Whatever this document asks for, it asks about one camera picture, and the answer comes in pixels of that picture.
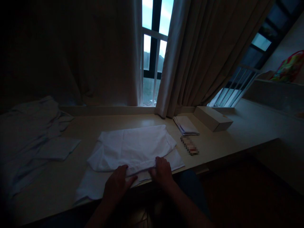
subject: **person's left hand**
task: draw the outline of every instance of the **person's left hand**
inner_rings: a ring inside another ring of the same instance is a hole
[[[126,191],[131,187],[137,176],[133,176],[126,181],[126,171],[128,165],[118,166],[105,183],[103,200],[108,200],[113,204],[118,204]]]

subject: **colorful bag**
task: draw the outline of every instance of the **colorful bag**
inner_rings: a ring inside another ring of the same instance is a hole
[[[284,60],[271,81],[293,82],[304,64],[304,50],[298,51]]]

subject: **cardboard box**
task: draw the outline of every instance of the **cardboard box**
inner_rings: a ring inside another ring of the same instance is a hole
[[[207,106],[197,106],[193,114],[212,132],[227,130],[233,123],[225,115]]]

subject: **leg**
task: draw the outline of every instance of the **leg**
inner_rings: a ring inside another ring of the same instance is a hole
[[[210,211],[204,195],[204,189],[195,172],[188,169],[179,174],[175,181],[181,190],[183,190],[183,192],[211,220]]]

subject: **beige curtain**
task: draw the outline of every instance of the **beige curtain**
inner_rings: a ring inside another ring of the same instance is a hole
[[[207,105],[237,68],[273,0],[174,1],[155,113]]]
[[[17,16],[2,96],[140,104],[141,1],[36,0]]]

